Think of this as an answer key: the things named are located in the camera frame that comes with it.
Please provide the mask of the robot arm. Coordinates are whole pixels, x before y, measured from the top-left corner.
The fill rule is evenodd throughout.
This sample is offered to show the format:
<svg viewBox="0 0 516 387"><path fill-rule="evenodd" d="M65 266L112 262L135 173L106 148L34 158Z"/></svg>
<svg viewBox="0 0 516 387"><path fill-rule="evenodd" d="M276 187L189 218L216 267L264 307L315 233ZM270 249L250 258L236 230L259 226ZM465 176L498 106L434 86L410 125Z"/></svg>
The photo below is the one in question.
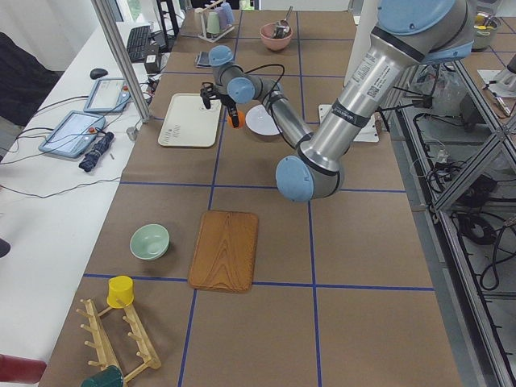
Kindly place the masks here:
<svg viewBox="0 0 516 387"><path fill-rule="evenodd" d="M316 132L294 110L278 82L245 73L225 45L210 50L214 82L203 83L200 95L206 108L219 100L233 124L239 121L238 104L260 102L295 151L277 165L278 190L294 202L325 198L343 184L341 157L397 79L411 66L468 56L475 18L474 1L379 2L370 48Z"/></svg>

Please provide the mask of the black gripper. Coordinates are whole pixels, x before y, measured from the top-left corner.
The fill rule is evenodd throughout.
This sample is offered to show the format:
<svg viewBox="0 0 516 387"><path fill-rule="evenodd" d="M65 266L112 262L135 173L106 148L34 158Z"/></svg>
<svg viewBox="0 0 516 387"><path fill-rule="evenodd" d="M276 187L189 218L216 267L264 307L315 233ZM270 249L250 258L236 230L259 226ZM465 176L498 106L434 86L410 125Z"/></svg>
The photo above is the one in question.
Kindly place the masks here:
<svg viewBox="0 0 516 387"><path fill-rule="evenodd" d="M233 128L239 127L239 111L236 108L236 104L231 104L231 98L227 94L224 94L217 85L212 82L203 82L200 89L200 96L207 110L211 108L211 102L215 100L220 100L224 106L228 106L227 121Z"/></svg>

